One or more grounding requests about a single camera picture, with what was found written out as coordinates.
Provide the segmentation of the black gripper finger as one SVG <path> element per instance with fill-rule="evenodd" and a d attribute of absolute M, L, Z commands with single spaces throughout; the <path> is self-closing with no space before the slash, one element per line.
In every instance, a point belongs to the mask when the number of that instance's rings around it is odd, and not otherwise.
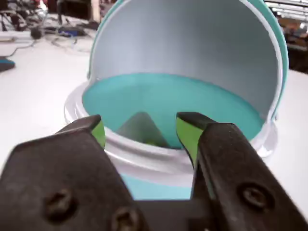
<path fill-rule="evenodd" d="M 17 145 L 0 177 L 3 231 L 147 231 L 94 130 L 99 115 Z"/>
<path fill-rule="evenodd" d="M 208 196 L 217 230 L 307 230 L 305 218 L 234 124 L 178 112 L 176 132 L 194 168 L 191 197 Z"/>

